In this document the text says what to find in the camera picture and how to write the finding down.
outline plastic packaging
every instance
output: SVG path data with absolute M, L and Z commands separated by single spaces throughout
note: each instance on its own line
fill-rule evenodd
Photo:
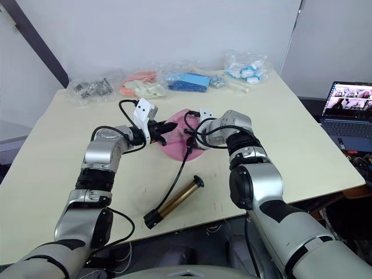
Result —
M 210 82 L 209 76 L 195 73 L 170 73 L 167 76 L 168 88 L 179 91 L 205 92 Z
M 115 101 L 122 79 L 123 73 L 120 70 L 101 76 L 70 77 L 66 99 L 77 106 L 86 105 L 90 101 Z
M 157 81 L 156 71 L 135 72 L 122 83 L 120 93 L 133 98 L 162 98 L 167 91 Z
M 249 92 L 249 84 L 244 81 L 242 82 L 240 79 L 231 77 L 225 70 L 205 70 L 195 67 L 193 68 L 193 72 L 210 76 L 211 81 L 213 81 L 215 77 L 222 78 L 224 83 L 223 88 L 231 88 L 234 91 L 242 91 L 244 93 Z
M 227 81 L 222 76 L 211 76 L 209 84 L 215 88 L 221 88 L 227 85 Z
M 253 85 L 266 81 L 273 74 L 267 56 L 250 52 L 226 52 L 224 69 L 229 76 Z
M 197 62 L 183 61 L 158 67 L 161 84 L 170 90 L 205 92 L 210 77 L 195 72 Z

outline black end cap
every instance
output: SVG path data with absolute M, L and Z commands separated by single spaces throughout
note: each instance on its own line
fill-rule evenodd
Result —
M 198 177 L 198 176 L 194 176 L 194 183 L 200 188 L 200 187 L 204 187 L 204 182 L 203 180 Z
M 241 209 L 252 210 L 253 185 L 247 169 L 243 166 L 231 170 L 230 198 Z
M 113 221 L 113 213 L 109 209 L 102 209 L 97 222 L 95 223 L 91 248 L 103 247 L 110 240 L 110 233 Z
M 160 216 L 158 211 L 151 210 L 144 216 L 146 226 L 151 230 L 156 226 L 159 222 L 163 220 L 163 217 Z

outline white table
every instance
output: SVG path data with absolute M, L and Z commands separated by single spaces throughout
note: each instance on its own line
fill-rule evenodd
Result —
M 323 129 L 278 75 L 248 93 L 208 89 L 206 93 L 172 92 L 153 100 L 156 119 L 181 109 L 210 107 L 216 117 L 234 109 L 251 117 L 255 135 L 284 179 L 284 199 L 296 202 L 364 184 Z M 117 102 L 76 108 L 58 91 L 32 130 L 0 186 L 0 263 L 12 263 L 44 242 L 53 241 L 55 224 L 74 189 L 93 129 L 128 124 Z M 152 230 L 143 221 L 174 180 L 180 162 L 156 144 L 123 156 L 113 187 L 112 208 L 129 215 L 136 229 L 130 240 L 243 214 L 230 201 L 228 153 L 211 150 L 187 163 L 174 192 L 194 174 L 205 182 Z M 115 217 L 111 241 L 128 234 L 130 225 Z

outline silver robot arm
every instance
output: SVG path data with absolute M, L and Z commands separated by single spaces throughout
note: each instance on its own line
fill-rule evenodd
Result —
M 211 145 L 227 144 L 230 156 L 230 197 L 246 209 L 277 267 L 286 278 L 371 278 L 372 267 L 311 215 L 287 205 L 282 198 L 283 180 L 254 136 L 248 116 L 233 110 L 221 118 L 205 121 L 199 132 L 223 126 L 200 136 Z M 199 143 L 201 148 L 208 148 Z
M 110 238 L 113 213 L 107 208 L 123 153 L 144 142 L 159 141 L 175 123 L 153 120 L 157 107 L 140 99 L 135 109 L 137 128 L 96 129 L 88 145 L 80 175 L 55 228 L 53 242 L 43 244 L 0 274 L 0 278 L 75 278 L 87 259 Z

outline blue object in plastic bag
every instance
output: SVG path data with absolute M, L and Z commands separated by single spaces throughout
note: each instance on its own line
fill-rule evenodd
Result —
M 168 75 L 168 88 L 179 91 L 205 92 L 208 88 L 210 77 L 194 73 L 173 73 Z

